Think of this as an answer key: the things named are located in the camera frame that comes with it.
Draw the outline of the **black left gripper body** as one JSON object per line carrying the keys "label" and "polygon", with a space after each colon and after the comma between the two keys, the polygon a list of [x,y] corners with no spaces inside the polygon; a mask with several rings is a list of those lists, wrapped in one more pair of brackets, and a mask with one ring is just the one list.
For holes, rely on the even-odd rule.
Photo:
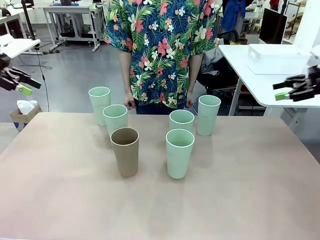
{"label": "black left gripper body", "polygon": [[0,54],[0,71],[5,73],[10,70],[10,64],[12,59],[5,53]]}

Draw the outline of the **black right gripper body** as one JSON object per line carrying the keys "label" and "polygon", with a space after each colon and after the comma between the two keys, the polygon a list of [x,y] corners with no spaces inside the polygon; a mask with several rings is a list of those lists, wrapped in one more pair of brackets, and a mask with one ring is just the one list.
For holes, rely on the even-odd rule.
{"label": "black right gripper body", "polygon": [[320,94],[320,65],[314,65],[308,68],[308,78],[309,78],[309,97],[314,97]]}

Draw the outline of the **person's right hand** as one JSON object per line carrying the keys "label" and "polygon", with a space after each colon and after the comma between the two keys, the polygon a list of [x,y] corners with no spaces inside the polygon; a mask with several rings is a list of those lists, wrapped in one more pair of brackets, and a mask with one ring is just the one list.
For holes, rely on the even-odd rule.
{"label": "person's right hand", "polygon": [[125,93],[123,104],[128,110],[136,108],[135,99],[133,98],[132,93],[130,91]]}

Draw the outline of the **person's left hand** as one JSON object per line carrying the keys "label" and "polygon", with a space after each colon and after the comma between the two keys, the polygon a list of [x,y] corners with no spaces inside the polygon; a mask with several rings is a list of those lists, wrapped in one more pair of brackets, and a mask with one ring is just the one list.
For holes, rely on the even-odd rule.
{"label": "person's left hand", "polygon": [[187,93],[185,107],[189,109],[193,106],[193,103],[194,103],[194,96],[193,96],[193,93],[189,91]]}

